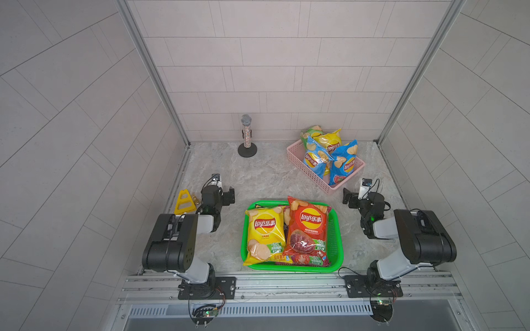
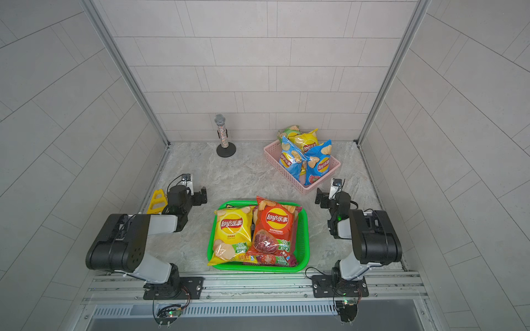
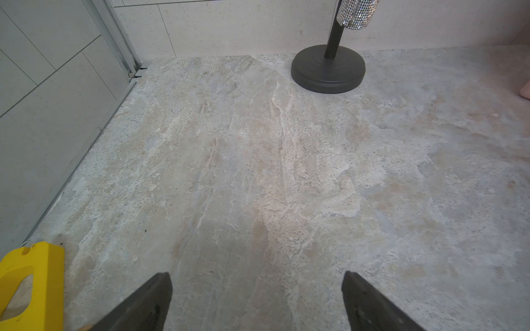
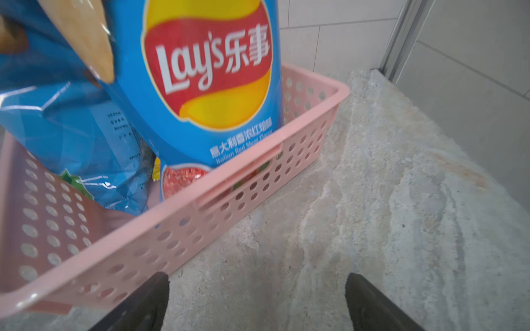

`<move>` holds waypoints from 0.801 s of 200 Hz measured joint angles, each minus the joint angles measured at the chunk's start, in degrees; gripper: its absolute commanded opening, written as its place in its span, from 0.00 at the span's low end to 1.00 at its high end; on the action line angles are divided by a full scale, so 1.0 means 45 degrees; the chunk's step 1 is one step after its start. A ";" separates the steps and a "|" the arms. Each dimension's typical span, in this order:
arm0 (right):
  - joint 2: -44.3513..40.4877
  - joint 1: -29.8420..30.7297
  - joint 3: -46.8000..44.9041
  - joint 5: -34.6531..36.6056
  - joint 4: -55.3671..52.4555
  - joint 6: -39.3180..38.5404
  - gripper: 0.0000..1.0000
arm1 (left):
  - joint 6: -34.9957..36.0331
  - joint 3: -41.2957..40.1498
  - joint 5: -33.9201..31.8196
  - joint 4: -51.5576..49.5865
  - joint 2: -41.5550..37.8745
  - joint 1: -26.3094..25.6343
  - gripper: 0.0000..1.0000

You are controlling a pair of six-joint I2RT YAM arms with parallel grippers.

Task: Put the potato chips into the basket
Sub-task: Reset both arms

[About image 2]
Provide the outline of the green plastic basket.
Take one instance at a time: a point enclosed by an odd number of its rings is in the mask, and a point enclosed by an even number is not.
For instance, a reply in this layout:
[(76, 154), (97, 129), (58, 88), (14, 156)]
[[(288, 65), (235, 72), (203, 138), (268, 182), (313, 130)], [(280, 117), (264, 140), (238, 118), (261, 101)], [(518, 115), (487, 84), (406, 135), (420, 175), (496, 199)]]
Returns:
[[(282, 204), (288, 204), (288, 205), (298, 205), (295, 203), (285, 203), (280, 202)], [(253, 224), (252, 224), (252, 240), (253, 240), (253, 234), (255, 231), (255, 208), (257, 207), (257, 200), (255, 201), (245, 201), (245, 200), (235, 200), (235, 201), (229, 201), (225, 204), (223, 204), (219, 209), (222, 208), (242, 208), (246, 205), (253, 206)], [(214, 216), (214, 222), (212, 227), (212, 233), (210, 237), (210, 241), (208, 244), (207, 249), (207, 257), (208, 260), (213, 255), (213, 231), (215, 229), (215, 222), (216, 222), (216, 216)], [(311, 256), (310, 248), (309, 248), (309, 233), (308, 233), (308, 221), (307, 221), (307, 214), (305, 210), (302, 208), (301, 213), (299, 213), (298, 216), (298, 226), (296, 230), (296, 238), (295, 238), (295, 250), (294, 250), (294, 256), (298, 261), (298, 265), (290, 268), (290, 267), (277, 267), (277, 266), (258, 266), (258, 265), (248, 265), (246, 263), (238, 263), (238, 262), (229, 262), (229, 263), (223, 263), (216, 266), (213, 266), (216, 269), (219, 270), (232, 270), (232, 271), (255, 271), (255, 272), (268, 272), (268, 273), (296, 273), (301, 271), (303, 268), (307, 266), (307, 263), (309, 262), (309, 258)]]

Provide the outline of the yellow chips bag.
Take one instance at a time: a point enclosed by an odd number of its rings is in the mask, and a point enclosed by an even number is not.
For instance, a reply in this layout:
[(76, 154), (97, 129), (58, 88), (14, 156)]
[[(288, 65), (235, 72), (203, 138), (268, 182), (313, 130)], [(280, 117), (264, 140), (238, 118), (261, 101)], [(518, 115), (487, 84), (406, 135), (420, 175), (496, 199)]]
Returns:
[(223, 263), (255, 263), (248, 251), (252, 244), (253, 206), (222, 208), (215, 211), (213, 255), (209, 266)]
[(319, 145), (317, 131), (318, 129), (314, 129), (310, 132), (295, 135), (288, 139), (305, 154), (310, 149)]

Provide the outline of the red chips bag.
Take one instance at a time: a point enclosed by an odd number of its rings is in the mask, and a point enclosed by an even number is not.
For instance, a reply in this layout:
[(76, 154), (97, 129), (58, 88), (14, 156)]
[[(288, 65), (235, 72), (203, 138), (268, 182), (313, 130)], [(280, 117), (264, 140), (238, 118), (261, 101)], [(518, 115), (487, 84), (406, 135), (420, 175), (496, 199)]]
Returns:
[(275, 256), (286, 261), (294, 258), (298, 216), (302, 211), (299, 205), (288, 205), (257, 197), (255, 208), (255, 231), (249, 255), (264, 258)]

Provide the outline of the light blue chips bag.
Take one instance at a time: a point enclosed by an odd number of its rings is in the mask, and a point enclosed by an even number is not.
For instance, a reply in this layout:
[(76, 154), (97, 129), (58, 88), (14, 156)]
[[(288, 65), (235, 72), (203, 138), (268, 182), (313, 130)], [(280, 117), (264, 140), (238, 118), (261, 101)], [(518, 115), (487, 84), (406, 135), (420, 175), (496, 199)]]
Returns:
[(287, 137), (281, 139), (280, 165), (296, 180), (300, 180), (302, 166), (308, 161), (304, 153)]

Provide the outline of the pink chips bag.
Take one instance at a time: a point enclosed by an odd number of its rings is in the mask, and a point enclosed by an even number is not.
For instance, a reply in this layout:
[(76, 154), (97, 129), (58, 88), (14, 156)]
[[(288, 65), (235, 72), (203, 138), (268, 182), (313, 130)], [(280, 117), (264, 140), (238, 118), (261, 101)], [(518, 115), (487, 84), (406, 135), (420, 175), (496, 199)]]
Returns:
[(290, 253), (280, 254), (246, 254), (244, 257), (244, 263), (248, 265), (258, 266), (277, 266), (277, 267), (290, 267), (293, 268), (298, 265), (298, 261), (294, 255)]

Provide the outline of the pink plastic basket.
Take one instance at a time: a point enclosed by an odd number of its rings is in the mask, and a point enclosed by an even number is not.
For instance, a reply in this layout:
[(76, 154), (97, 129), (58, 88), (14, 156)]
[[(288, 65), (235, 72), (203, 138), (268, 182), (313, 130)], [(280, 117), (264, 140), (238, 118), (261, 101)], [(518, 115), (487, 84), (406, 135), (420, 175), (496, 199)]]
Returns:
[(312, 183), (309, 186), (305, 186), (305, 176), (301, 176), (300, 179), (302, 182), (296, 180), (285, 168), (283, 168), (279, 163), (279, 158), (281, 155), (281, 146), (279, 141), (274, 141), (269, 145), (263, 148), (264, 156), (266, 161), (273, 166), (284, 178), (291, 183), (295, 189), (301, 194), (308, 194), (310, 191), (315, 190), (319, 185), (322, 185), (326, 182), (327, 179), (332, 178), (332, 174), (339, 169), (341, 163), (334, 157), (330, 156), (329, 158), (329, 171), (321, 179), (318, 179), (315, 183)]

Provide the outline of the green cucumber chips bag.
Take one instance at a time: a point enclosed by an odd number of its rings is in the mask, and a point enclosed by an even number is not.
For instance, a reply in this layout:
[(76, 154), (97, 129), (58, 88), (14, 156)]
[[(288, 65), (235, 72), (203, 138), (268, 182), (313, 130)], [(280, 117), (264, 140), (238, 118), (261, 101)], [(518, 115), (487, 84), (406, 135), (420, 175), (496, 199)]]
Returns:
[(278, 139), (281, 141), (283, 137), (290, 138), (295, 137), (298, 135), (301, 135), (301, 131), (297, 125), (289, 126), (288, 128), (285, 128), (283, 131), (278, 132)]

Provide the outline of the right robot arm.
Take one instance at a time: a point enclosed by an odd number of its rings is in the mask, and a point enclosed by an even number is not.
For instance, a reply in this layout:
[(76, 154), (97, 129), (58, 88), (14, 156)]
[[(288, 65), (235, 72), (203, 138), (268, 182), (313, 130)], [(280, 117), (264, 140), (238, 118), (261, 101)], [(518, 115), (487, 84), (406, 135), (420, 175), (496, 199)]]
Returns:
[(348, 193), (340, 191), (317, 189), (316, 204), (329, 211), (327, 225), (333, 238), (351, 242), (352, 252), (332, 269), (334, 288), (361, 281), (372, 268), (401, 260), (401, 243), (386, 211), (362, 210)]

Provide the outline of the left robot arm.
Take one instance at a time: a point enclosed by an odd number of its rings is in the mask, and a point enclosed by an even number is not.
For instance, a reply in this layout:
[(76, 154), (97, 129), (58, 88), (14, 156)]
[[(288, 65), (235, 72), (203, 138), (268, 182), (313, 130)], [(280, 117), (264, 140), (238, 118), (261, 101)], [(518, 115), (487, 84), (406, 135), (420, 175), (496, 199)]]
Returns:
[(86, 267), (121, 273), (144, 282), (145, 300), (199, 299), (203, 277), (180, 277), (178, 267), (146, 252), (147, 239), (181, 232), (194, 206), (208, 201), (207, 190), (188, 185), (168, 191), (168, 205), (160, 214), (111, 214), (86, 254)]

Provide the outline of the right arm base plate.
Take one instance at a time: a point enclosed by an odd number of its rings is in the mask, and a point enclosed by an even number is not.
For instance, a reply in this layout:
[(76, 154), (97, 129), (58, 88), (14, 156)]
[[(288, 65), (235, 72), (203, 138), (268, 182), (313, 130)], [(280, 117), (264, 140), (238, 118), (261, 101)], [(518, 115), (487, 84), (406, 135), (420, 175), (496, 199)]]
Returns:
[(365, 278), (357, 281), (334, 280), (331, 276), (316, 274), (310, 276), (315, 298), (346, 297), (362, 299), (369, 296)]

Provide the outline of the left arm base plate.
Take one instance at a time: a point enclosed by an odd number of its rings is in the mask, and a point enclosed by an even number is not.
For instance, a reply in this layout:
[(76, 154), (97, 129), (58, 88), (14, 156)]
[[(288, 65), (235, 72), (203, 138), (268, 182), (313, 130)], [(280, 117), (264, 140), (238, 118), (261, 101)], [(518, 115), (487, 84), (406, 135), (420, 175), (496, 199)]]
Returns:
[(177, 285), (172, 279), (165, 284), (145, 284), (143, 300), (199, 299), (204, 280), (204, 277), (181, 277)]

